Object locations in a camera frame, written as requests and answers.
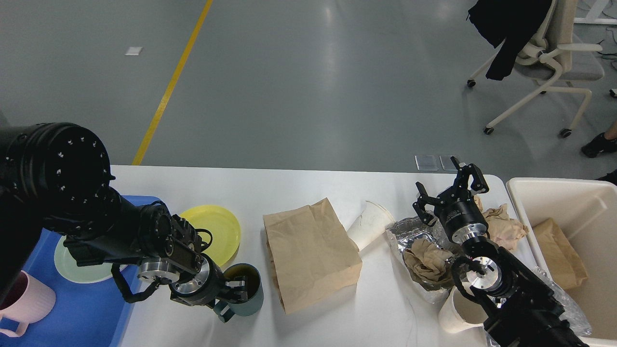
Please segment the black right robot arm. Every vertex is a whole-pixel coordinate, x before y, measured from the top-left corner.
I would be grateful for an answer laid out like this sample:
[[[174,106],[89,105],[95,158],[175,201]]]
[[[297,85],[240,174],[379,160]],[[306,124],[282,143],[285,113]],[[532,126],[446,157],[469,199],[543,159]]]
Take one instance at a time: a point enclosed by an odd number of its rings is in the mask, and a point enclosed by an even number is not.
[[[453,185],[429,196],[421,182],[413,207],[423,224],[439,222],[447,239],[463,251],[451,265],[454,284],[487,314],[484,330],[501,347],[583,347],[561,319],[565,309],[551,289],[522,261],[488,237],[489,225],[473,198],[489,191],[481,170],[450,158]]]

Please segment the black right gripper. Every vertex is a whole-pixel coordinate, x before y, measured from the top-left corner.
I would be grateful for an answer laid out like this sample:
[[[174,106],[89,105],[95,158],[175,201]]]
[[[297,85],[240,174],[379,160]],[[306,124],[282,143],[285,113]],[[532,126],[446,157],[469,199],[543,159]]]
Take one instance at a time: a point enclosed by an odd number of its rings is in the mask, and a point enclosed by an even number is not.
[[[475,237],[487,236],[488,223],[474,198],[487,193],[489,185],[477,165],[462,163],[456,156],[451,156],[450,160],[457,168],[452,195],[429,196],[425,186],[416,182],[419,195],[413,208],[423,224],[433,227],[439,219],[448,239],[463,244]],[[427,205],[435,207],[436,217],[426,211]]]

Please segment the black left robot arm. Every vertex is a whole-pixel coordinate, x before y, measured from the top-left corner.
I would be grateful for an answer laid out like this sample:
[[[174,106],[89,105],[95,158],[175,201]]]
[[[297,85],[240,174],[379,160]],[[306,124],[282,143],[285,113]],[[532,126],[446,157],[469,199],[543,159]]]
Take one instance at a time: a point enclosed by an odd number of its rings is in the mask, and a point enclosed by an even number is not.
[[[135,206],[110,186],[107,150],[88,128],[4,126],[0,151],[2,301],[44,230],[66,237],[78,266],[111,264],[125,302],[144,301],[162,285],[187,306],[248,300],[248,278],[225,276],[203,252],[202,230],[161,200]]]

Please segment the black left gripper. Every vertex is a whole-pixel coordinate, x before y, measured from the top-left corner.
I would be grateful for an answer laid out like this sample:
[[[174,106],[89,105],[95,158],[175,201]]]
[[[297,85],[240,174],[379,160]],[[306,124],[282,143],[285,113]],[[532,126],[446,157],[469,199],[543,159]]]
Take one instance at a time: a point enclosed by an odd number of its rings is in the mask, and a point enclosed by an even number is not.
[[[247,279],[227,281],[222,270],[208,255],[201,257],[202,266],[194,278],[170,285],[172,301],[187,306],[213,307],[216,314],[225,314],[230,309],[228,302],[248,300]]]

